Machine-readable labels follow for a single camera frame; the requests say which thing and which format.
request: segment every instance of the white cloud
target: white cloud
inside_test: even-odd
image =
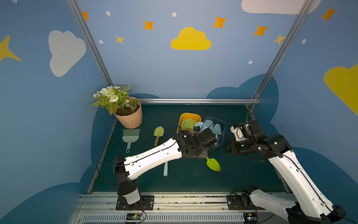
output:
[[[85,54],[86,44],[70,31],[62,33],[53,30],[48,36],[48,45],[52,53],[50,68],[53,74],[61,77]]]
[[[248,13],[297,14],[305,0],[242,0],[241,7]],[[321,0],[314,0],[308,13],[313,12]]]

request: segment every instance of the blue basket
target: blue basket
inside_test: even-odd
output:
[[[221,127],[221,135],[218,135],[218,145],[211,145],[209,146],[210,151],[217,149],[219,146],[221,146],[224,142],[224,135],[225,135],[225,129],[226,129],[226,124],[223,120],[219,119],[219,118],[214,118],[213,117],[206,117],[205,120],[203,122],[205,122],[206,120],[212,120],[215,124],[220,124]]]

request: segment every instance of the light blue handle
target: light blue handle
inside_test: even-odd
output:
[[[163,171],[163,176],[168,176],[168,162],[164,163],[164,171]]]
[[[128,144],[127,144],[127,150],[126,150],[126,153],[129,153],[129,150],[131,149],[131,142],[129,142]]]

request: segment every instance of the yellow cloud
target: yellow cloud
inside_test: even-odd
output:
[[[176,50],[207,50],[211,47],[211,41],[206,39],[204,32],[185,27],[178,38],[171,41],[170,46]]]
[[[324,82],[358,115],[358,64],[352,68],[334,67],[324,75]]]

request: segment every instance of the mint green brush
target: mint green brush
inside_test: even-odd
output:
[[[129,153],[131,149],[131,143],[136,142],[139,139],[140,129],[123,129],[122,140],[127,144],[126,153]]]

